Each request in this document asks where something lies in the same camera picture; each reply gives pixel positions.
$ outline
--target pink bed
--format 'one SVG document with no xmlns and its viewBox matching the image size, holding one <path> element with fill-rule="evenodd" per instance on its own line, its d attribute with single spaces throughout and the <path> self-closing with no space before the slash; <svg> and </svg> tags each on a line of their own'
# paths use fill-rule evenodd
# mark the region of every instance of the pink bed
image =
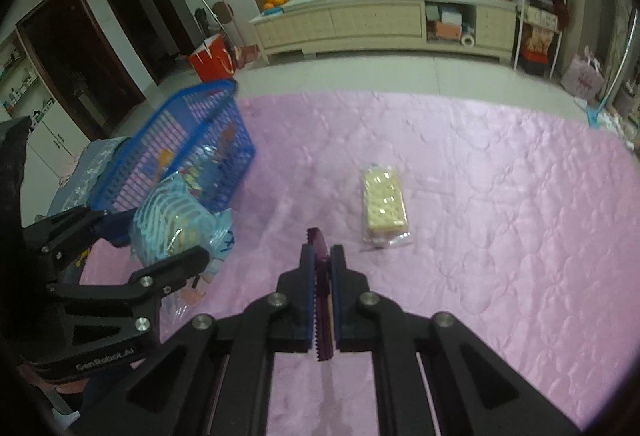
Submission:
<svg viewBox="0 0 640 436">
<path fill-rule="evenodd" d="M 619 140 L 435 96 L 294 94 L 239 107 L 257 155 L 232 202 L 236 246 L 198 311 L 226 317 L 273 291 L 306 228 L 320 227 L 371 289 L 408 312 L 451 311 L 588 424 L 640 344 L 640 172 Z M 402 175 L 408 246 L 363 250 L 360 171 L 371 163 Z M 103 273 L 88 266 L 82 281 Z M 368 355 L 278 355 L 268 433 L 376 434 Z"/>
</svg>

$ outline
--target red gift bag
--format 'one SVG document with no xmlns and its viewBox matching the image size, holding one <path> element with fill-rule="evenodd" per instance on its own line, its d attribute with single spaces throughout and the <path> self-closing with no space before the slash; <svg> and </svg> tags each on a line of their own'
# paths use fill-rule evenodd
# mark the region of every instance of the red gift bag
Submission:
<svg viewBox="0 0 640 436">
<path fill-rule="evenodd" d="M 202 82 L 228 79 L 235 73 L 231 54 L 220 34 L 211 36 L 189 56 L 189 62 Z"/>
</svg>

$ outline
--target white cabinet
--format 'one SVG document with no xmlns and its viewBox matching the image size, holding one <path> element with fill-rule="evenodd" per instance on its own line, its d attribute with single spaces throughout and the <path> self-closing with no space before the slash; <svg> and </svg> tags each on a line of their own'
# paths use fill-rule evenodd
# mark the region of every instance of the white cabinet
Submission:
<svg viewBox="0 0 640 436">
<path fill-rule="evenodd" d="M 256 26 L 264 48 L 283 44 L 334 38 L 334 24 L 328 10 L 308 12 L 301 16 L 282 16 Z"/>
<path fill-rule="evenodd" d="M 332 9 L 331 17 L 338 38 L 422 35 L 420 3 L 343 7 Z"/>
<path fill-rule="evenodd" d="M 58 176 L 69 171 L 73 157 L 43 124 L 38 124 L 31 132 L 28 144 Z"/>
<path fill-rule="evenodd" d="M 430 38 L 427 4 L 463 7 L 465 22 L 476 28 L 476 45 Z M 282 12 L 250 23 L 267 62 L 283 52 L 348 50 L 451 52 L 510 62 L 516 9 L 504 0 L 291 0 Z"/>
<path fill-rule="evenodd" d="M 89 139 L 66 114 L 59 102 L 53 104 L 51 109 L 45 113 L 42 123 L 51 131 L 56 141 L 72 156 L 78 156 L 89 144 Z"/>
<path fill-rule="evenodd" d="M 478 7 L 476 12 L 476 44 L 478 46 L 511 51 L 515 29 L 514 12 Z"/>
<path fill-rule="evenodd" d="M 20 215 L 23 227 L 31 225 L 37 214 L 47 215 L 49 205 L 58 191 L 58 182 L 58 176 L 27 144 L 27 161 L 24 164 L 24 180 L 20 189 Z"/>
</svg>

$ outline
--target pink gift bag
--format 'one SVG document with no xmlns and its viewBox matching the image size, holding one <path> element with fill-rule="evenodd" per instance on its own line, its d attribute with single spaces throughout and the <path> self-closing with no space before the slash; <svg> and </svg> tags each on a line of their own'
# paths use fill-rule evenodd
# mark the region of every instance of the pink gift bag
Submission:
<svg viewBox="0 0 640 436">
<path fill-rule="evenodd" d="M 604 84 L 604 77 L 600 72 L 600 63 L 588 47 L 584 49 L 584 56 L 574 55 L 560 84 L 571 95 L 587 101 L 595 98 Z"/>
</svg>

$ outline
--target blue plastic basket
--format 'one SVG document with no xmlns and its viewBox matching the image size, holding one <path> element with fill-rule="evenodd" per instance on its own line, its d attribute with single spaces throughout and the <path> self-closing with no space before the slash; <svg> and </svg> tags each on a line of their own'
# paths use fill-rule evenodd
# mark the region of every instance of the blue plastic basket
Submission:
<svg viewBox="0 0 640 436">
<path fill-rule="evenodd" d="M 225 209 L 255 155 L 235 89 L 235 81 L 222 80 L 173 95 L 112 161 L 92 193 L 91 209 L 139 207 L 166 175 L 195 166 L 202 188 L 198 200 L 211 212 Z M 203 165 L 204 149 L 216 150 L 218 158 Z M 162 159 L 170 159 L 168 167 Z"/>
</svg>

